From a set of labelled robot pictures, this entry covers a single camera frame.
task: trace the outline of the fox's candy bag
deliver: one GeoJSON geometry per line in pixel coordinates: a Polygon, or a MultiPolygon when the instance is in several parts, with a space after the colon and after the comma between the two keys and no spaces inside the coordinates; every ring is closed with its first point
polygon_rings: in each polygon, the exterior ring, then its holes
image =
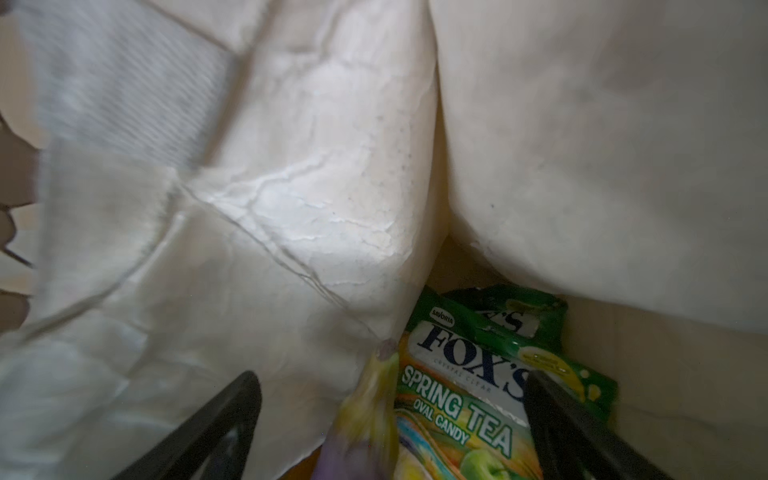
{"type": "Polygon", "coordinates": [[[429,288],[399,351],[396,480],[541,480],[523,408],[534,369],[599,419],[607,420],[617,394],[608,377],[429,288]]]}

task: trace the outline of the white fabric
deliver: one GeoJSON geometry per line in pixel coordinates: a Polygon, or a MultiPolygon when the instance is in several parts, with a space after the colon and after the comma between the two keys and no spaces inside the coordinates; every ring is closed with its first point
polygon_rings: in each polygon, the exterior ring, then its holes
{"type": "Polygon", "coordinates": [[[548,290],[768,332],[768,4],[431,2],[452,230],[548,290]]]}
{"type": "Polygon", "coordinates": [[[245,478],[275,478],[402,331],[446,234],[427,4],[282,2],[262,34],[196,173],[47,153],[35,319],[0,338],[0,478],[110,478],[245,369],[245,478]]]}
{"type": "MultiPolygon", "coordinates": [[[[764,3],[439,0],[434,30],[413,0],[153,3],[243,77],[190,177],[52,149],[36,320],[0,339],[0,477],[108,478],[246,368],[245,478],[321,442],[444,234],[433,32],[455,237],[526,283],[766,329],[764,3]]],[[[636,449],[768,476],[765,336],[576,299],[568,328],[636,449]]]]}

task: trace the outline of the green apple illustration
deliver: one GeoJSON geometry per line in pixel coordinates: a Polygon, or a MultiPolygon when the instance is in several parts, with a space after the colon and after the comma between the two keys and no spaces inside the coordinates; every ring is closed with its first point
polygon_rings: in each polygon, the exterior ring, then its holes
{"type": "Polygon", "coordinates": [[[464,455],[459,471],[467,480],[512,480],[502,461],[484,449],[464,455]]]}

